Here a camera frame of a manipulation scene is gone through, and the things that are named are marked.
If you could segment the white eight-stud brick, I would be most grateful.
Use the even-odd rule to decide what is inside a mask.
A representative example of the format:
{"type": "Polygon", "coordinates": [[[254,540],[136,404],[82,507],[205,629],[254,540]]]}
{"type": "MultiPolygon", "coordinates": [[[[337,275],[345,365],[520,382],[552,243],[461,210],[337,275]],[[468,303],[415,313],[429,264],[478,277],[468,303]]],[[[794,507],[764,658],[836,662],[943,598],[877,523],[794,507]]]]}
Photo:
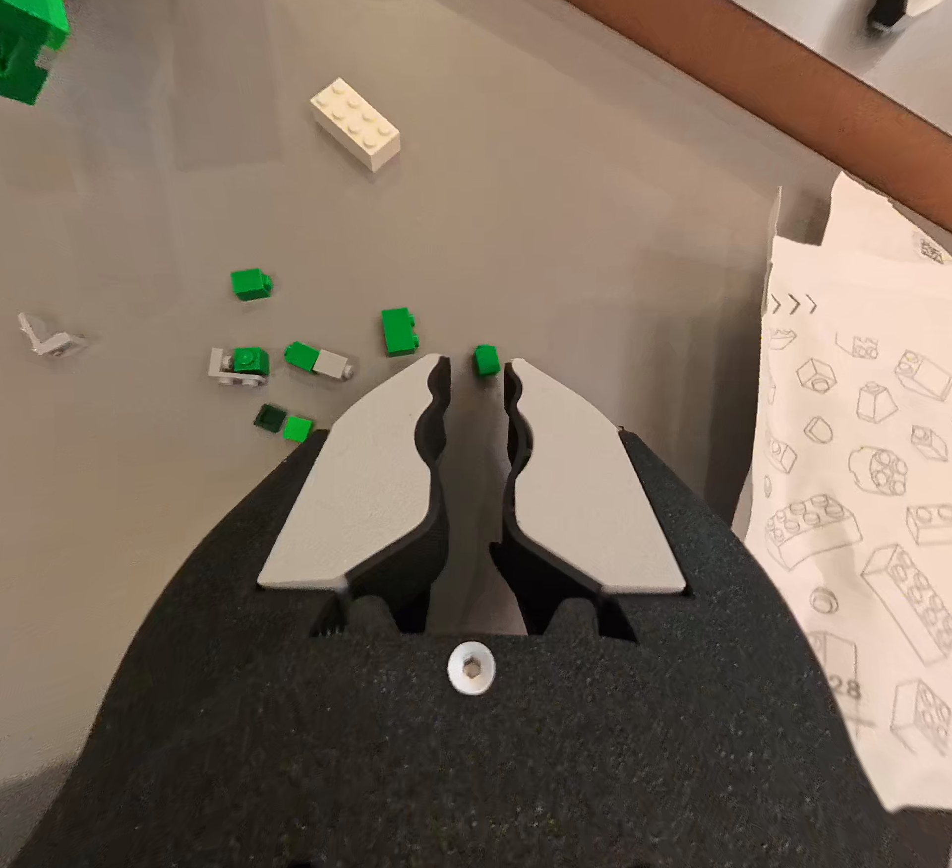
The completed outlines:
{"type": "Polygon", "coordinates": [[[372,173],[401,150],[398,128],[338,77],[309,100],[316,124],[372,173]]]}

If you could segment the green two-stud brick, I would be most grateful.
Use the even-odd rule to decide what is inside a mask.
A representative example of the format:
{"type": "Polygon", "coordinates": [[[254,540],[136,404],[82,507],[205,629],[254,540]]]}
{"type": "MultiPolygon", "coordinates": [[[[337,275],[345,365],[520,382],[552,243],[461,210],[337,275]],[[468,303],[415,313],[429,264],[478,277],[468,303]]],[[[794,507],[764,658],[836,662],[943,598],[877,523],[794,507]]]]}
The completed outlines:
{"type": "Polygon", "coordinates": [[[415,331],[415,317],[408,307],[382,310],[381,321],[389,357],[405,357],[418,351],[420,338],[415,331]]]}

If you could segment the grey desk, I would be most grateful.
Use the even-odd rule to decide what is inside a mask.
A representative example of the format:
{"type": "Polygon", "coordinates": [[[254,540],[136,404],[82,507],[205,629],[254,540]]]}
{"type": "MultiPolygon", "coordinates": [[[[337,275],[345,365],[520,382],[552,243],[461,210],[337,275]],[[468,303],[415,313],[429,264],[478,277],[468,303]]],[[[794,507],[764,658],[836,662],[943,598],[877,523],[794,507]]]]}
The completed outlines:
{"type": "Polygon", "coordinates": [[[768,216],[833,166],[561,0],[68,0],[33,108],[2,103],[2,684],[102,687],[185,555],[291,446],[451,358],[435,632],[516,629],[497,345],[638,432],[727,515],[751,452],[768,216]],[[342,78],[401,134],[372,173],[315,122],[342,78]],[[269,298],[230,273],[260,267],[269,298]],[[41,358],[18,313],[89,345],[41,358]],[[347,381],[287,364],[346,356],[347,381]],[[262,387],[207,375],[260,346],[262,387]]]}

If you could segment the green brick assembly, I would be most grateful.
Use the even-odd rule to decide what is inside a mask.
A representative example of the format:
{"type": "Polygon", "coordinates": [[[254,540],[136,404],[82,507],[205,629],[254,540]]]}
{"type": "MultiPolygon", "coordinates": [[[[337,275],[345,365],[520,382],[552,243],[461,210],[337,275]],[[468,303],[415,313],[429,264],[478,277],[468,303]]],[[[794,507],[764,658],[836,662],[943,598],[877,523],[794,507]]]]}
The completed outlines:
{"type": "Polygon", "coordinates": [[[1,0],[1,95],[34,105],[69,37],[64,0],[1,0]]]}

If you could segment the light grey bracket piece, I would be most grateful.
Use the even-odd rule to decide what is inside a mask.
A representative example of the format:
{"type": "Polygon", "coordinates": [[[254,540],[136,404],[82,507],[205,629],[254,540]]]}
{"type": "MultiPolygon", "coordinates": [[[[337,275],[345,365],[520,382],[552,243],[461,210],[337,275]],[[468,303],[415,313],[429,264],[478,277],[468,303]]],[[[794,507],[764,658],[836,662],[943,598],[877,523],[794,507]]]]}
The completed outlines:
{"type": "Polygon", "coordinates": [[[85,349],[89,343],[86,338],[72,335],[66,331],[56,331],[35,315],[18,313],[20,330],[30,341],[31,351],[41,357],[61,359],[85,349]]]}

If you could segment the grey plate with green brick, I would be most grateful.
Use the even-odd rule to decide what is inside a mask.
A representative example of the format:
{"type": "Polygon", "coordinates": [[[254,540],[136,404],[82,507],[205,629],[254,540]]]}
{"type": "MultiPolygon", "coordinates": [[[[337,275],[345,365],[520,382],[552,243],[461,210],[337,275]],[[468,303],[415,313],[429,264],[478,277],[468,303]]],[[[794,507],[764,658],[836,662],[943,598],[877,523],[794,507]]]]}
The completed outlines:
{"type": "Polygon", "coordinates": [[[207,375],[220,385],[258,388],[268,383],[268,351],[260,346],[210,350],[207,375]]]}

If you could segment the green and grey joined piece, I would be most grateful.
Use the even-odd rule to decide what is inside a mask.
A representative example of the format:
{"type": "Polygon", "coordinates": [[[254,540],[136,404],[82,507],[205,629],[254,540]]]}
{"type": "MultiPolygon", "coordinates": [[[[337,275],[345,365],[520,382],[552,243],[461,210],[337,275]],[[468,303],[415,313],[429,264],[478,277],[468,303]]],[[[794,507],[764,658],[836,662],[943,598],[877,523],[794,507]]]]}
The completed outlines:
{"type": "Polygon", "coordinates": [[[347,381],[354,374],[354,366],[346,356],[319,349],[301,341],[293,341],[286,346],[284,360],[303,372],[336,381],[347,381]]]}

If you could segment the white printed paper bag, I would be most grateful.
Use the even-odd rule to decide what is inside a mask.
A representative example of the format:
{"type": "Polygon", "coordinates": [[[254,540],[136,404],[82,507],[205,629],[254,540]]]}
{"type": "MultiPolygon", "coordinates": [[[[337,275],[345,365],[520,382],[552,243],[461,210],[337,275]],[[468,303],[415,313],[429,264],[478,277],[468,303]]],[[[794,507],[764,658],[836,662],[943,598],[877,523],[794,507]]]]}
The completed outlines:
{"type": "Polygon", "coordinates": [[[775,235],[744,545],[889,811],[951,806],[950,251],[846,173],[775,235]]]}

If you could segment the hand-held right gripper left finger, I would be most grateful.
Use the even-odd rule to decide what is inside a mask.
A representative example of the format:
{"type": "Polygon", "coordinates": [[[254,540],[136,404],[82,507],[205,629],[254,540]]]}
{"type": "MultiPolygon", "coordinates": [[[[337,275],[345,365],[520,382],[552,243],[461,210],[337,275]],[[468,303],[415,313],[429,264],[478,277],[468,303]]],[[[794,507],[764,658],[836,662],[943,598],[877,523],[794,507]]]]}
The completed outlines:
{"type": "Polygon", "coordinates": [[[263,603],[314,605],[325,626],[375,598],[401,632],[425,631],[449,551],[450,394],[449,358],[427,354],[334,422],[257,576],[263,603]]]}

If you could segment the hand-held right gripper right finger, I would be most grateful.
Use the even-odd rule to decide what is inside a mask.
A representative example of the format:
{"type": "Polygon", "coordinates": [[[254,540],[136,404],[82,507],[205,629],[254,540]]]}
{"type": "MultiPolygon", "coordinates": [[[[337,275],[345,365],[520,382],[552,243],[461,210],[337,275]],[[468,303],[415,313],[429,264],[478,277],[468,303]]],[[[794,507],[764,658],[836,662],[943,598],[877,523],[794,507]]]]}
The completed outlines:
{"type": "Polygon", "coordinates": [[[525,359],[506,363],[504,398],[503,577],[527,631],[587,600],[598,632],[632,632],[621,600],[681,596],[686,580],[622,432],[525,359]]]}

